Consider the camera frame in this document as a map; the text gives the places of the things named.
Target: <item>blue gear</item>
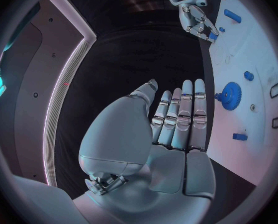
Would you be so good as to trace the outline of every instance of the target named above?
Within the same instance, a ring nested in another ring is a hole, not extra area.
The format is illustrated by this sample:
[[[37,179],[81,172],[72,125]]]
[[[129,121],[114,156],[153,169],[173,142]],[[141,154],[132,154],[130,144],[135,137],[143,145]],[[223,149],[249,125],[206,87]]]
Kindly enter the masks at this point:
[[[235,82],[228,83],[222,93],[216,93],[215,99],[222,102],[223,107],[232,111],[237,108],[241,100],[241,88]]]

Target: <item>led light strip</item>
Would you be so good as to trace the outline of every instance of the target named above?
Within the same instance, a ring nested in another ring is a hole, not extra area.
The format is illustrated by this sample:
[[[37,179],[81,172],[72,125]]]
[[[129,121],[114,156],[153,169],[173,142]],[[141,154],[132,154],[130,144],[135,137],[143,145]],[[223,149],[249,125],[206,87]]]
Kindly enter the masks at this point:
[[[43,162],[49,186],[57,186],[54,163],[55,136],[61,107],[69,88],[67,84],[71,83],[90,47],[91,45],[83,39],[75,48],[60,73],[49,102],[43,133]]]

